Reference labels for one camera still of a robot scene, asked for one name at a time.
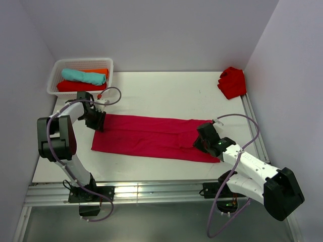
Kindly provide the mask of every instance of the white table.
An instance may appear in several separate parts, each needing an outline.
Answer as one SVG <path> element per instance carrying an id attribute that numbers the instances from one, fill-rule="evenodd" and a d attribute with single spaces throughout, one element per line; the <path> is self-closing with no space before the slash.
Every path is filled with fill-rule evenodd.
<path id="1" fill-rule="evenodd" d="M 218 89 L 221 72 L 150 72 L 114 73 L 113 84 L 122 91 L 119 103 L 105 109 L 107 113 L 181 119 L 212 119 L 228 113 L 244 114 L 240 97 L 227 100 Z M 111 101 L 117 93 L 111 93 Z M 59 110 L 65 100 L 57 99 Z M 221 120 L 228 136 L 241 146 L 251 140 L 246 119 L 228 117 Z M 84 167 L 98 182 L 152 180 L 217 179 L 231 169 L 224 163 L 200 163 L 185 160 L 128 156 L 91 151 L 94 130 L 84 121 L 73 125 L 77 154 Z M 252 144 L 246 149 L 257 156 Z M 47 159 L 39 158 L 34 183 L 55 183 L 67 179 L 65 173 Z"/>

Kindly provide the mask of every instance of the red towel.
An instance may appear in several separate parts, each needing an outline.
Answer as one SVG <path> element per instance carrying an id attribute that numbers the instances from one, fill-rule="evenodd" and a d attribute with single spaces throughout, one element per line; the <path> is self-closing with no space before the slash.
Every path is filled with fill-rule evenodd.
<path id="1" fill-rule="evenodd" d="M 220 75 L 218 88 L 227 99 L 238 97 L 247 93 L 246 82 L 242 70 L 229 67 Z"/>
<path id="2" fill-rule="evenodd" d="M 82 92 L 82 91 L 102 91 L 106 88 L 106 82 L 103 85 L 95 86 L 90 83 L 72 82 L 63 80 L 57 84 L 59 92 Z"/>
<path id="3" fill-rule="evenodd" d="M 107 114 L 104 132 L 96 131 L 92 150 L 124 155 L 219 162 L 193 147 L 196 128 L 210 120 Z"/>

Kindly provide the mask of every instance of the folded cloth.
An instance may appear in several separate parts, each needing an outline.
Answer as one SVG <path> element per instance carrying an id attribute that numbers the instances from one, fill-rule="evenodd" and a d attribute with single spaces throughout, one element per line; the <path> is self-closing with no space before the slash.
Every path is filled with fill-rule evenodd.
<path id="1" fill-rule="evenodd" d="M 96 131 L 92 150 L 146 156 L 219 162 L 217 158 L 193 147 L 198 137 L 197 127 L 210 120 L 142 117 L 107 114 L 104 132 Z"/>
<path id="2" fill-rule="evenodd" d="M 220 75 L 218 88 L 227 99 L 246 94 L 247 89 L 243 71 L 233 67 L 225 69 Z"/>
<path id="3" fill-rule="evenodd" d="M 59 92 L 82 92 L 82 91 L 102 91 L 106 88 L 106 82 L 101 86 L 95 86 L 84 82 L 71 82 L 63 80 L 57 84 Z"/>
<path id="4" fill-rule="evenodd" d="M 94 70 L 81 70 L 82 72 L 95 72 L 104 74 L 106 79 L 109 76 L 108 69 L 94 69 Z M 57 84 L 59 92 L 78 92 L 78 91 L 102 91 L 106 88 L 106 82 L 103 85 L 95 86 L 83 82 L 72 82 L 63 79 L 62 82 Z"/>
<path id="5" fill-rule="evenodd" d="M 62 77 L 68 81 L 90 83 L 95 86 L 101 86 L 106 81 L 105 74 L 99 74 L 95 72 L 83 72 L 73 69 L 63 69 Z"/>

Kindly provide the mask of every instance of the white wall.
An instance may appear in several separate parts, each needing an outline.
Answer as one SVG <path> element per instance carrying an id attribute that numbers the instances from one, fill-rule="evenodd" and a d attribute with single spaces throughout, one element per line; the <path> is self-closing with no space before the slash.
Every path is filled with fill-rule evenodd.
<path id="1" fill-rule="evenodd" d="M 0 240 L 12 241 L 38 158 L 36 120 L 54 103 L 54 59 L 18 0 L 1 1 L 0 33 Z"/>
<path id="2" fill-rule="evenodd" d="M 55 59 L 115 71 L 245 68 L 278 0 L 20 0 Z"/>
<path id="3" fill-rule="evenodd" d="M 280 0 L 245 69 L 273 164 L 292 169 L 305 195 L 305 241 L 322 241 L 323 1 Z"/>

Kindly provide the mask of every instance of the laundry basket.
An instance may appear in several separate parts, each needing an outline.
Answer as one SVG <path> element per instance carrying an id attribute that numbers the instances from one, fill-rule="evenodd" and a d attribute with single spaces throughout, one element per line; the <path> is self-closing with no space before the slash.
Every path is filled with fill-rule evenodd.
<path id="1" fill-rule="evenodd" d="M 113 61 L 110 58 L 77 58 L 77 59 L 61 59 L 58 60 L 49 77 L 47 85 L 47 93 L 56 95 L 61 99 L 75 99 L 76 92 L 59 92 L 57 84 L 63 80 L 62 70 L 64 68 L 75 70 L 88 70 L 88 69 L 108 69 L 109 77 L 106 80 L 107 87 L 112 84 L 113 76 Z M 88 91 L 94 97 L 101 91 Z"/>

